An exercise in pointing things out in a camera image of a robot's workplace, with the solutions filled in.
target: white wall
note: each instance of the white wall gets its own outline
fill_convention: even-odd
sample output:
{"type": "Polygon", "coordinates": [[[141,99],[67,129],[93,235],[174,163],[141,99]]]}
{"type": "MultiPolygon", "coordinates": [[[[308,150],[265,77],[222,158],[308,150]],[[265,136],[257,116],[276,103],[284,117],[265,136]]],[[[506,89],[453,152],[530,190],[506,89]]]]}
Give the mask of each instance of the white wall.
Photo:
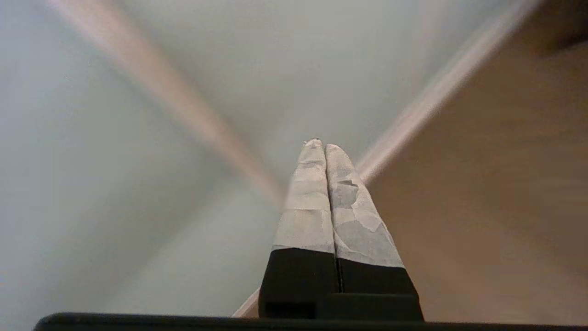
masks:
{"type": "MultiPolygon", "coordinates": [[[[121,7],[286,182],[309,137],[357,159],[508,3],[447,1],[426,25],[430,4],[121,7]]],[[[278,212],[41,2],[1,2],[0,44],[0,328],[237,309],[278,212]]]]}

